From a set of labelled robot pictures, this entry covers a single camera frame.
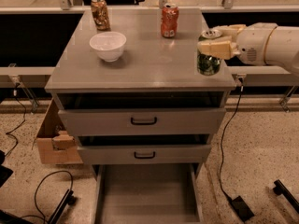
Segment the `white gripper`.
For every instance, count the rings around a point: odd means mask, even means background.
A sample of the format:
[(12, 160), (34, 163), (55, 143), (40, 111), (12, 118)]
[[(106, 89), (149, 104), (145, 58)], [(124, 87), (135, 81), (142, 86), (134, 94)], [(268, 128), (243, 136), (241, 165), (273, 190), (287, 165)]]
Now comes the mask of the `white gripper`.
[(221, 36), (215, 41), (222, 42), (198, 42), (197, 48), (200, 53), (215, 58), (229, 60), (237, 55), (242, 63), (262, 66), (265, 65), (264, 55), (269, 37), (277, 27), (276, 23), (264, 22), (247, 27), (245, 24), (216, 26), (215, 30), (220, 31)]

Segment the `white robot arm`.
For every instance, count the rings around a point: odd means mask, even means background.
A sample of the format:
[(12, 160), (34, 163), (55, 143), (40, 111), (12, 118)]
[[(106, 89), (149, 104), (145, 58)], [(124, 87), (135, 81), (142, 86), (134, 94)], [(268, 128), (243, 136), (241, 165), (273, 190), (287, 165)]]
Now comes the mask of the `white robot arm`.
[(279, 66), (299, 75), (299, 28), (271, 22), (221, 25), (205, 30), (197, 43), (202, 55), (242, 63)]

